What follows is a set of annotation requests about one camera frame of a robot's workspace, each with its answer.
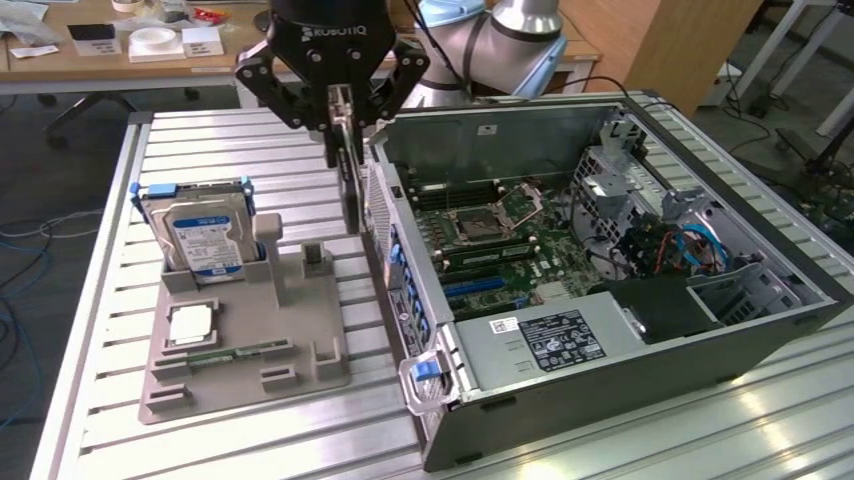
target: metal rail table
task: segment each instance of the metal rail table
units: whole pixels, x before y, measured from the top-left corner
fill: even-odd
[[[854,291],[852,257],[688,120],[657,108],[665,127]],[[653,149],[649,160],[677,188],[697,185],[666,151]],[[235,175],[254,178],[259,210],[282,214],[281,250],[324,239],[334,252],[353,383],[146,426],[137,412],[162,254],[131,208],[129,182]],[[163,113],[127,129],[33,478],[852,478],[853,371],[849,311],[736,381],[428,474],[322,147],[266,110]]]

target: hard drive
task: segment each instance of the hard drive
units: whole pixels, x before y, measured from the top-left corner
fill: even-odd
[[[262,253],[253,236],[254,187],[249,178],[155,184],[133,202],[151,225],[167,270],[190,270],[201,285],[243,278],[243,264]]]

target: blue cable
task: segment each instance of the blue cable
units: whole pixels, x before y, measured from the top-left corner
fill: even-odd
[[[45,262],[42,263],[42,270],[39,271],[37,276],[18,290],[5,295],[0,295],[2,298],[10,298],[10,297],[14,297],[15,295],[21,295],[22,293],[25,293],[25,291],[30,287],[33,287],[39,280],[42,280],[42,277],[45,277],[45,274],[47,273],[49,268],[51,268],[51,254],[43,248],[18,247],[6,242],[0,242],[0,247],[9,248],[10,250],[15,250],[18,252],[38,253],[39,256],[45,258]]]
[[[25,339],[25,345],[27,345],[27,350],[30,350],[30,355],[33,357],[33,366],[37,372],[37,388],[34,389],[30,399],[27,400],[25,405],[22,405],[22,407],[13,414],[13,416],[7,418],[6,422],[0,424],[0,432],[2,432],[3,429],[13,422],[15,422],[15,419],[21,417],[27,410],[30,410],[33,405],[37,403],[37,400],[39,400],[39,397],[42,397],[45,392],[45,375],[42,373],[42,366],[39,365],[39,357],[37,356],[37,349],[33,346],[33,341],[30,340],[30,335],[27,334],[27,330],[25,329],[25,326],[15,320],[15,318],[13,318],[9,315],[0,314],[0,320],[11,324],[13,328],[18,330],[18,334]]]

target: robotiq logo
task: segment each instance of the robotiq logo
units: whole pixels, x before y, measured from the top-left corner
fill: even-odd
[[[368,36],[369,27],[357,25],[348,28],[312,28],[304,27],[304,42],[310,42],[314,37],[340,37],[348,35]]]

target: motherboard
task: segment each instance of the motherboard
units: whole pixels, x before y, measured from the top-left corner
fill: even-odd
[[[464,199],[432,190],[440,201],[430,207],[440,208],[416,210],[458,321],[584,296],[602,283],[602,274],[542,187],[522,182],[490,188],[498,199],[488,203],[474,202],[490,197],[489,189]]]

